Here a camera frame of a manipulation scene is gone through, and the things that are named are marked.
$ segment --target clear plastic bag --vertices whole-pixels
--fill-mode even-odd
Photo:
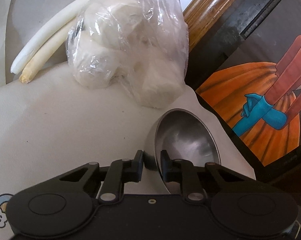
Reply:
[[[143,106],[163,108],[185,88],[188,27],[179,0],[90,0],[66,41],[75,79],[121,82]]]

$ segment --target wooden frame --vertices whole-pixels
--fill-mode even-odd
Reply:
[[[184,11],[189,28],[189,50],[201,40],[234,0],[193,0]]]

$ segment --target dark slot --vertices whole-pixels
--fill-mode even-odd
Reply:
[[[99,181],[98,171],[95,172],[86,182],[83,191],[90,195],[92,198],[97,196],[101,182]]]
[[[260,11],[258,15],[249,23],[249,25],[241,32],[243,39],[247,39],[249,35],[266,19],[273,9],[281,0],[270,0],[267,5]]]
[[[228,56],[225,54],[225,52],[223,52],[222,54],[222,57],[223,57],[223,63],[228,59]]]
[[[243,179],[238,178],[233,174],[229,174],[224,170],[219,170],[218,173],[220,174],[220,176],[222,176],[223,180],[225,180],[226,182],[244,181]]]
[[[61,178],[60,180],[62,181],[70,181],[70,182],[79,182],[80,179],[84,176],[84,174],[86,173],[86,171],[88,171],[88,168],[82,168],[78,171],[75,171],[63,178]]]

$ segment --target white stick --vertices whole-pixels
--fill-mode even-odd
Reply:
[[[35,75],[42,69],[44,64],[54,54],[54,52],[63,44],[67,38],[67,34],[71,26],[75,24],[75,20],[70,21],[50,37],[43,46],[36,52],[32,59],[27,63],[19,80],[23,83],[29,83]]]
[[[75,0],[63,10],[52,17],[40,30],[29,40],[25,47],[14,59],[11,72],[18,74],[24,69],[38,49],[62,26],[73,19],[80,9],[86,5],[89,0]]]

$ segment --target bowl rim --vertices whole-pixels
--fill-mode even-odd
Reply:
[[[217,144],[212,136],[212,133],[210,132],[210,130],[208,129],[208,127],[202,122],[201,119],[199,119],[195,114],[193,114],[192,112],[186,110],[186,109],[182,109],[182,108],[173,108],[173,109],[170,109],[168,110],[167,112],[165,112],[160,118],[159,120],[157,121],[157,125],[156,125],[156,130],[155,130],[155,136],[154,136],[154,155],[155,155],[155,162],[156,162],[156,166],[157,166],[157,169],[158,169],[158,172],[161,176],[161,178],[163,179],[163,175],[162,175],[162,172],[161,172],[161,169],[160,169],[160,165],[159,165],[159,162],[158,162],[158,158],[157,158],[157,151],[156,151],[156,143],[155,143],[155,139],[156,139],[156,136],[157,136],[157,132],[158,132],[158,129],[160,127],[160,124],[162,122],[162,120],[168,115],[170,114],[171,112],[176,112],[176,111],[181,111],[181,112],[185,112],[185,113],[188,113],[190,115],[192,115],[193,117],[195,117],[203,126],[204,128],[207,130],[207,132],[209,133],[209,136],[211,137],[213,143],[214,143],[214,146],[215,146],[215,149],[216,149],[216,152],[217,152],[217,157],[218,157],[218,161],[220,165],[222,165],[222,162],[221,162],[221,157],[220,157],[220,154],[219,154],[219,150],[218,150],[218,147],[217,147]]]

